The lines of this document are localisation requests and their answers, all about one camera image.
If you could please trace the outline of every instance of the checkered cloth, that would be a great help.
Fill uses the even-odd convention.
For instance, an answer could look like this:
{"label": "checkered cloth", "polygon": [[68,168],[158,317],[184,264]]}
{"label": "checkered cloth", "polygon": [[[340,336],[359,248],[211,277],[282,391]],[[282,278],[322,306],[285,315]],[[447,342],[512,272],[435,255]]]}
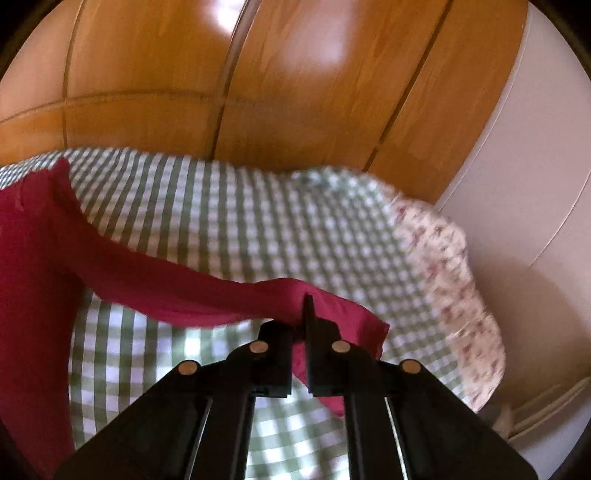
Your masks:
{"label": "checkered cloth", "polygon": [[[0,168],[0,188],[60,155],[101,235],[220,278],[294,277],[390,325],[384,361],[420,360],[463,398],[461,372],[401,251],[383,185],[331,167],[272,174],[129,148],[53,152]],[[254,340],[263,319],[180,329],[88,291],[70,355],[77,446],[186,358],[209,364]],[[348,478],[344,423],[293,379],[256,401],[247,478]]]}

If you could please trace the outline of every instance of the green gingham fabric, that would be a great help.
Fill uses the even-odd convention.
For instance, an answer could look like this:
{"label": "green gingham fabric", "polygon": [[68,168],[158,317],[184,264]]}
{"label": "green gingham fabric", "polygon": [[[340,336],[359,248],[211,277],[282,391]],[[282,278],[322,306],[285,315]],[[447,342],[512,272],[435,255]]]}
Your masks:
{"label": "green gingham fabric", "polygon": [[[129,148],[53,152],[0,168],[0,188],[60,155],[98,231],[148,255],[221,278],[294,277],[353,300],[390,325],[382,359],[420,360],[463,398],[436,313],[398,246],[373,177],[331,167],[263,173]],[[88,291],[70,355],[79,447],[186,358],[208,364],[256,338],[263,319],[179,329]],[[346,435],[293,379],[287,399],[257,399],[247,478],[348,478]]]}

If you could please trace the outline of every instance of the white wall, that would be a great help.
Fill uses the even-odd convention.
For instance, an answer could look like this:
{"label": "white wall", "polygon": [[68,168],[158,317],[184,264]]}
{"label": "white wall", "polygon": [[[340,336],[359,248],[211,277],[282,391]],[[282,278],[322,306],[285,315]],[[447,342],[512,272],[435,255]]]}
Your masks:
{"label": "white wall", "polygon": [[530,5],[513,72],[438,202],[468,235],[507,348],[499,396],[518,405],[591,364],[591,82]]}

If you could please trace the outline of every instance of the pink towel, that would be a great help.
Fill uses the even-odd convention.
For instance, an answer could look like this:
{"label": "pink towel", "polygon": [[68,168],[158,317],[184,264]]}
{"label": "pink towel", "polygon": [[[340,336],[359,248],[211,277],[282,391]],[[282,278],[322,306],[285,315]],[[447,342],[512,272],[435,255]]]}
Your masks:
{"label": "pink towel", "polygon": [[[317,314],[336,322],[344,339],[381,355],[388,325],[352,301],[292,278],[220,280],[100,236],[80,211],[65,158],[1,191],[0,221],[0,418],[46,478],[73,453],[67,366],[83,286],[179,327],[249,318],[296,325],[311,294]],[[293,373],[306,383],[302,343]],[[343,414],[340,398],[322,402]]]}

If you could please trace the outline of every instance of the red cloth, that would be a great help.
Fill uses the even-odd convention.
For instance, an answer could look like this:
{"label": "red cloth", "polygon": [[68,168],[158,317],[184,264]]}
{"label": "red cloth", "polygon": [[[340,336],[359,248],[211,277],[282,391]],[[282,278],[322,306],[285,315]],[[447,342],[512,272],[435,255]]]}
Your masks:
{"label": "red cloth", "polygon": [[[80,211],[69,167],[62,158],[0,192],[0,419],[43,477],[73,453],[67,370],[84,286],[179,327],[249,318],[295,325],[309,293],[344,339],[380,356],[388,326],[354,302],[292,278],[220,280],[100,236]],[[293,354],[293,373],[306,383],[302,343]],[[322,401],[342,415],[341,399]]]}

